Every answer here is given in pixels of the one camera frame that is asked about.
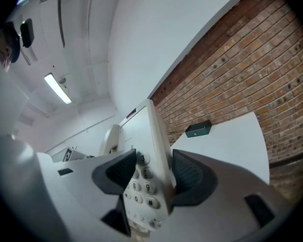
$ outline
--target white ceiling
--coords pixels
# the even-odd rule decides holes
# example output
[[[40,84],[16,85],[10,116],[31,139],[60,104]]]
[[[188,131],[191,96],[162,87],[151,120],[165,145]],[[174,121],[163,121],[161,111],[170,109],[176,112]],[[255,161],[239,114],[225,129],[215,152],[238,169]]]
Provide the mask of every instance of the white ceiling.
[[[25,5],[16,7],[10,19],[15,24],[18,17],[22,20],[32,18],[33,23],[36,22],[39,1],[29,0]],[[20,54],[18,61],[10,66],[9,75],[30,98],[22,117],[51,117],[69,107],[109,96],[108,45],[117,2],[61,0],[64,49],[47,50],[47,56],[31,66]],[[36,24],[33,28],[38,44],[42,29]],[[66,105],[44,81],[43,77],[48,73],[53,73],[56,79],[66,78],[67,88],[63,85],[62,88],[72,99],[71,104]]]

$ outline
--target number button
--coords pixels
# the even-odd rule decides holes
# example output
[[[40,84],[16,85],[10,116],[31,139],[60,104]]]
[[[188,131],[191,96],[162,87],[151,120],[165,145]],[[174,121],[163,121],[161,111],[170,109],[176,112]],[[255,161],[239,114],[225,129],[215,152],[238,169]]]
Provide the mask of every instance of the number button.
[[[140,184],[138,182],[133,182],[132,188],[136,191],[140,191]]]
[[[153,177],[153,172],[149,167],[143,168],[141,171],[142,177],[145,179],[150,179]]]
[[[130,191],[125,191],[123,194],[125,195],[125,198],[127,198],[127,199],[130,199],[130,198],[131,198],[131,193],[130,193]]]
[[[153,195],[156,192],[156,188],[152,183],[145,183],[144,190],[150,195]]]
[[[134,199],[137,203],[139,203],[139,204],[142,203],[142,198],[141,198],[141,196],[140,196],[139,194],[134,194],[134,195],[133,195],[133,199]]]
[[[135,170],[135,172],[133,174],[133,178],[135,178],[135,179],[139,178],[139,172],[137,169]]]
[[[160,206],[159,201],[154,197],[147,197],[146,198],[146,203],[147,203],[148,206],[150,206],[154,209],[157,209]]]
[[[150,155],[148,153],[141,153],[138,155],[138,163],[147,165],[150,162]]]

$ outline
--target brick wall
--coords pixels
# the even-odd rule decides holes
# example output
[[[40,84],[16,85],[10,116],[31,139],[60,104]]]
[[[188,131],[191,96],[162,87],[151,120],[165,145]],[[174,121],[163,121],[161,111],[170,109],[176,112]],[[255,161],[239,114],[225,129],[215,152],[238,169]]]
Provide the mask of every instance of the brick wall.
[[[152,96],[173,144],[254,111],[270,162],[303,151],[303,27],[285,0],[241,0]]]

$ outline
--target black slot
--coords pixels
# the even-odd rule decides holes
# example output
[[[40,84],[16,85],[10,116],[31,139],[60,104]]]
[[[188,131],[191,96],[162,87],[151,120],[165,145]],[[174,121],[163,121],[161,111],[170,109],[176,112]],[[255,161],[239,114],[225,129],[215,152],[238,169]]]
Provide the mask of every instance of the black slot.
[[[258,195],[246,196],[244,199],[257,219],[260,227],[264,227],[267,223],[274,219],[274,214]]]
[[[131,111],[130,113],[129,113],[129,115],[127,115],[126,116],[126,119],[128,119],[128,118],[130,118],[133,114],[135,114],[136,113],[136,109],[134,109],[133,111]]]
[[[129,237],[131,236],[122,196],[119,196],[117,207],[108,212],[101,221]]]
[[[72,172],[74,172],[74,171],[69,169],[69,168],[64,168],[64,169],[59,170],[60,175],[66,175],[66,174],[69,174],[69,173],[72,173]]]

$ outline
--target white counter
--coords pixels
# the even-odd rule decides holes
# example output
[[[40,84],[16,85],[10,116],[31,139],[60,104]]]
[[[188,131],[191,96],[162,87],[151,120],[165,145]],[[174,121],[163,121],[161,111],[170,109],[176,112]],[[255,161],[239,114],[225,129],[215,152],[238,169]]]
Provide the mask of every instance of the white counter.
[[[212,126],[208,135],[188,138],[184,133],[171,148],[244,167],[269,184],[267,149],[253,112]]]

